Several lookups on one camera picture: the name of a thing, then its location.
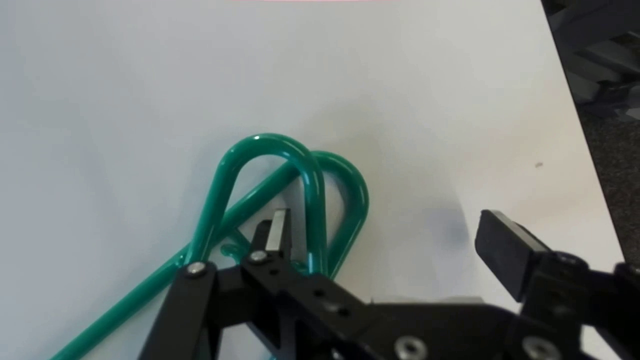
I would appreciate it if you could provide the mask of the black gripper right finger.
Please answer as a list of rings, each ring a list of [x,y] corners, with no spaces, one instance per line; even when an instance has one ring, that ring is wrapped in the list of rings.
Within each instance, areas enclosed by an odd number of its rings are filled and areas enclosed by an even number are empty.
[[[473,248],[521,312],[580,314],[583,310],[581,294],[569,279],[585,272],[587,263],[574,253],[552,249],[503,212],[480,212]]]

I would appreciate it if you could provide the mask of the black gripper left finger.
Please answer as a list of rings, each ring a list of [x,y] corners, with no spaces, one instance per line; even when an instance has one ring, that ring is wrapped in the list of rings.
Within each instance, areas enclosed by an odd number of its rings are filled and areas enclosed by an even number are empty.
[[[247,297],[244,323],[269,351],[314,350],[314,278],[289,262],[289,213],[275,209],[254,231],[240,263]]]

